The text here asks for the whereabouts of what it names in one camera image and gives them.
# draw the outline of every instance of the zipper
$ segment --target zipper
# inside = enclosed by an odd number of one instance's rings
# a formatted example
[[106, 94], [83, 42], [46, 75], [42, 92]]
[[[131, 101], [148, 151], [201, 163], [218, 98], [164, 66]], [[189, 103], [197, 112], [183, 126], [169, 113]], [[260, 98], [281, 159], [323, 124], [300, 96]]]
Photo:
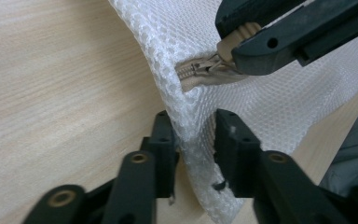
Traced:
[[223, 61], [217, 53], [180, 63], [175, 70], [184, 92], [199, 85], [222, 85], [248, 77], [237, 70], [235, 63]]

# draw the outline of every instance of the wooden surface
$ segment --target wooden surface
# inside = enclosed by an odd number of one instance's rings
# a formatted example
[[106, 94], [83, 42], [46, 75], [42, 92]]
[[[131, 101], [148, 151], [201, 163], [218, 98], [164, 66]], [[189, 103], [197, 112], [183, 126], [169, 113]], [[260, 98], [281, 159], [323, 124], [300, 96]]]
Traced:
[[[164, 106], [131, 32], [105, 0], [0, 1], [0, 223], [49, 189], [117, 174]], [[358, 95], [314, 125], [295, 158], [318, 182], [358, 115]], [[158, 223], [212, 223], [182, 162]], [[250, 202], [235, 223], [254, 223]]]

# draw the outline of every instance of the white mesh bag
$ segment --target white mesh bag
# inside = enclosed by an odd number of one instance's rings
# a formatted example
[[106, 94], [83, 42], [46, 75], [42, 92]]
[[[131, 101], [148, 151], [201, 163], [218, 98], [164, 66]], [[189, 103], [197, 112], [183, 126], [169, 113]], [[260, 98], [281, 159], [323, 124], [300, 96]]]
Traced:
[[291, 153], [310, 125], [358, 92], [358, 38], [322, 59], [297, 62], [272, 75], [248, 77], [183, 92], [174, 67], [213, 54], [220, 40], [214, 27], [219, 0], [110, 0], [138, 40], [180, 140], [186, 168], [200, 204], [216, 223], [230, 223], [243, 200], [229, 189], [213, 162], [216, 108], [237, 113], [264, 150]]

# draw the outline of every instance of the gray fabric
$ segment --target gray fabric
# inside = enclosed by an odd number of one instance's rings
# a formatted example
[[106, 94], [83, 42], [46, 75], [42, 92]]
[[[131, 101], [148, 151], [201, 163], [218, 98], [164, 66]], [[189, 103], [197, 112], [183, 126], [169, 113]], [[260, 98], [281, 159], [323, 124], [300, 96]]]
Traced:
[[342, 196], [358, 185], [358, 119], [342, 144], [320, 186]]

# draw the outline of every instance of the screw hole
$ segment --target screw hole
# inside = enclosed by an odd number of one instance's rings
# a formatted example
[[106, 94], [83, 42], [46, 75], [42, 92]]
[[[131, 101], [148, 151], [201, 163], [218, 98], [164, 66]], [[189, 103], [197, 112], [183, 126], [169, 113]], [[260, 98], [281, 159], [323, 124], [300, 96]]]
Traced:
[[271, 38], [268, 42], [267, 42], [267, 46], [270, 49], [275, 49], [278, 46], [278, 39], [277, 38]]
[[132, 158], [131, 158], [131, 161], [133, 163], [142, 163], [142, 162], [147, 161], [147, 157], [146, 157], [145, 154], [139, 153], [139, 154], [133, 155]]
[[127, 214], [120, 219], [119, 224], [132, 224], [135, 222], [135, 216], [133, 214]]
[[278, 163], [285, 163], [287, 162], [287, 158], [284, 157], [283, 155], [281, 154], [278, 154], [278, 153], [272, 153], [272, 154], [269, 154], [268, 155], [269, 159], [274, 161], [274, 162], [278, 162]]
[[48, 205], [51, 207], [62, 207], [73, 201], [76, 193], [69, 189], [60, 190], [48, 199]]

